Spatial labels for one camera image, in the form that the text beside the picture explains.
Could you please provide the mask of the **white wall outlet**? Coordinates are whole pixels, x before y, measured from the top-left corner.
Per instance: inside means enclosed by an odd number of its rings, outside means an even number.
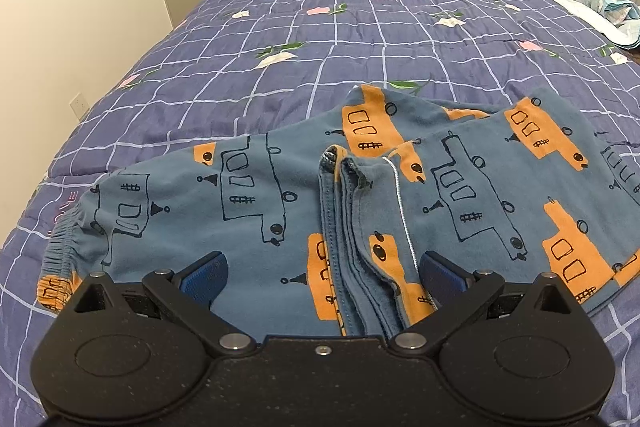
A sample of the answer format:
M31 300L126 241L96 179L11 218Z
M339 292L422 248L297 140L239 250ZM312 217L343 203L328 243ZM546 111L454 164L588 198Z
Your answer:
M81 92L78 92L70 100L70 109L74 113L78 121L82 121L89 113L90 105Z

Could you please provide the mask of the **blue orange patterned pants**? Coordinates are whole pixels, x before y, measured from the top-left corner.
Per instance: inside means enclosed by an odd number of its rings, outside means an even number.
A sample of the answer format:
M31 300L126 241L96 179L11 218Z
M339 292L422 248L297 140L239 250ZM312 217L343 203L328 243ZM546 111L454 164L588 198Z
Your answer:
M36 297L227 258L211 308L254 337L385 335L436 310L435 251L514 283L553 272L592 310L639 272L639 177L577 108L508 108L364 84L320 116L176 150L99 180L56 221Z

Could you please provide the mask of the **purple checked floral quilt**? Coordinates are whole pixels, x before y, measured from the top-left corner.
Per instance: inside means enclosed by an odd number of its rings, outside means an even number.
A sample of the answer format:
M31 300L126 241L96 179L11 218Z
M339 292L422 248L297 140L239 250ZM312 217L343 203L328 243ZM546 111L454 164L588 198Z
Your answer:
M157 155L325 112L355 84L503 105L540 86L639 162L639 67L552 0L203 0L93 106L1 251L1 421L35 426L28 370L51 313L54 222L94 181Z

